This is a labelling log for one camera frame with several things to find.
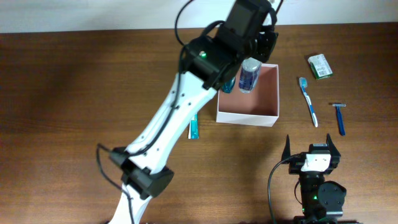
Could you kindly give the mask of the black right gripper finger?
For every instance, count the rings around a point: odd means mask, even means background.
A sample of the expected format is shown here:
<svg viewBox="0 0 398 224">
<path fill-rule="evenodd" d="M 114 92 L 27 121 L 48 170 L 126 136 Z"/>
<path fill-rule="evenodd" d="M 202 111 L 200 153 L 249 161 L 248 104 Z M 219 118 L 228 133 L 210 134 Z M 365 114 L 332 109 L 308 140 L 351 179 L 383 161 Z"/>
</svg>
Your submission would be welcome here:
<svg viewBox="0 0 398 224">
<path fill-rule="evenodd" d="M 336 146 L 333 144 L 333 141 L 332 141 L 329 133 L 326 134 L 326 144 L 328 145 L 331 156 L 341 156 L 340 152 L 337 150 Z"/>
<path fill-rule="evenodd" d="M 290 138 L 289 135 L 286 136 L 286 140 L 285 140 L 285 146 L 284 146 L 284 150 L 282 152 L 282 156 L 281 156 L 281 162 L 283 164 L 288 164 L 289 163 L 289 159 L 291 157 L 291 152 L 290 152 Z"/>
</svg>

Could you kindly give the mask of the purple spray bottle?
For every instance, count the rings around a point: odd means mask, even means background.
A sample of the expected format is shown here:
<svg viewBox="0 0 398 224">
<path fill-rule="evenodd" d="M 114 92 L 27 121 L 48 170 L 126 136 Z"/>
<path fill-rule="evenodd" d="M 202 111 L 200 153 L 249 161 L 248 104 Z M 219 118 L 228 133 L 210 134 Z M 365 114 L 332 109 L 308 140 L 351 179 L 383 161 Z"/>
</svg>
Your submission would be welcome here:
<svg viewBox="0 0 398 224">
<path fill-rule="evenodd" d="M 248 58 L 242 62 L 239 78 L 239 89 L 242 93 L 253 91 L 257 84 L 261 67 L 262 62 L 254 58 Z"/>
</svg>

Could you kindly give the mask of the pink cardboard box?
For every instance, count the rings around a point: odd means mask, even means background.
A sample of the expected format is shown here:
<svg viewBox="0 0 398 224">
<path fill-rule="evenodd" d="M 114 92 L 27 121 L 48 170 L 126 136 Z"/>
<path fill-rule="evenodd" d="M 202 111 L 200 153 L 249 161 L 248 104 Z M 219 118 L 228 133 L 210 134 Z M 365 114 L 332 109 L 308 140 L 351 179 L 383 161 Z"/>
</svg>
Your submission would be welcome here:
<svg viewBox="0 0 398 224">
<path fill-rule="evenodd" d="M 216 122 L 272 127 L 279 118 L 279 66 L 263 64 L 250 93 L 235 85 L 231 93 L 218 92 Z"/>
</svg>

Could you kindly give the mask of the teal mouthwash bottle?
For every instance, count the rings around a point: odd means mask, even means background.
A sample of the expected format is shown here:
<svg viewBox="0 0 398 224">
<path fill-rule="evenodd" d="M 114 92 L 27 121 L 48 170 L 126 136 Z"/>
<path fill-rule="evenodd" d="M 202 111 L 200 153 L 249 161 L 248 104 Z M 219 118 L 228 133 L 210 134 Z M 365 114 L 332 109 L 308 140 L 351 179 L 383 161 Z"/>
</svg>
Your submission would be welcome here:
<svg viewBox="0 0 398 224">
<path fill-rule="evenodd" d="M 227 94 L 231 93 L 233 91 L 235 83 L 236 83 L 236 77 L 233 77 L 231 80 L 223 84 L 223 86 L 221 87 L 221 91 Z"/>
</svg>

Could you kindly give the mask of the green white soap box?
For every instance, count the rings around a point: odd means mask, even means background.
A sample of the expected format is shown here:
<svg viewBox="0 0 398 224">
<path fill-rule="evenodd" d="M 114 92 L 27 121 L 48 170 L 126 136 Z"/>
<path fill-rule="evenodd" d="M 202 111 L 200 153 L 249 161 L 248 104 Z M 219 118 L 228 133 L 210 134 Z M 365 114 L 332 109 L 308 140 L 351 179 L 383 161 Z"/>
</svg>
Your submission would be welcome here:
<svg viewBox="0 0 398 224">
<path fill-rule="evenodd" d="M 310 56 L 307 61 L 316 80 L 333 76 L 333 71 L 323 54 Z"/>
</svg>

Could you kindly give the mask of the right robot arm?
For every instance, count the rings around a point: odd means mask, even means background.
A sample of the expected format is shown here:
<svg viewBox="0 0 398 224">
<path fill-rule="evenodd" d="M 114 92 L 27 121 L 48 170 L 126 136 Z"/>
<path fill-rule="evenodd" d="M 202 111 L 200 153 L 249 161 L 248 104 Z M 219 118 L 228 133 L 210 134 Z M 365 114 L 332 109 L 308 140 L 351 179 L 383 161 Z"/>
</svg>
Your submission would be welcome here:
<svg viewBox="0 0 398 224">
<path fill-rule="evenodd" d="M 290 175 L 298 175 L 302 216 L 296 216 L 294 223 L 337 223 L 343 216 L 346 189 L 325 177 L 340 163 L 341 154 L 329 134 L 326 143 L 311 144 L 307 152 L 292 155 L 290 138 L 286 138 L 281 162 L 289 166 Z"/>
</svg>

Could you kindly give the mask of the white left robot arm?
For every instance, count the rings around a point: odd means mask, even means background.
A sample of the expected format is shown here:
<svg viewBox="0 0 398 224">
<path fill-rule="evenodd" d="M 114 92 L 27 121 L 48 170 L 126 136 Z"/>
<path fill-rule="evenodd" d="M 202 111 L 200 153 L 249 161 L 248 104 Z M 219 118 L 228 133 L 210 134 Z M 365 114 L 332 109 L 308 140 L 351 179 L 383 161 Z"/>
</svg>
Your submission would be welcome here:
<svg viewBox="0 0 398 224">
<path fill-rule="evenodd" d="M 182 46 L 166 99 L 128 146 L 109 151 L 122 171 L 122 192 L 111 223 L 139 223 L 152 198 L 171 182 L 169 155 L 191 119 L 237 74 L 243 60 L 268 61 L 278 34 L 269 1 L 236 1 L 225 21 L 214 21 Z"/>
</svg>

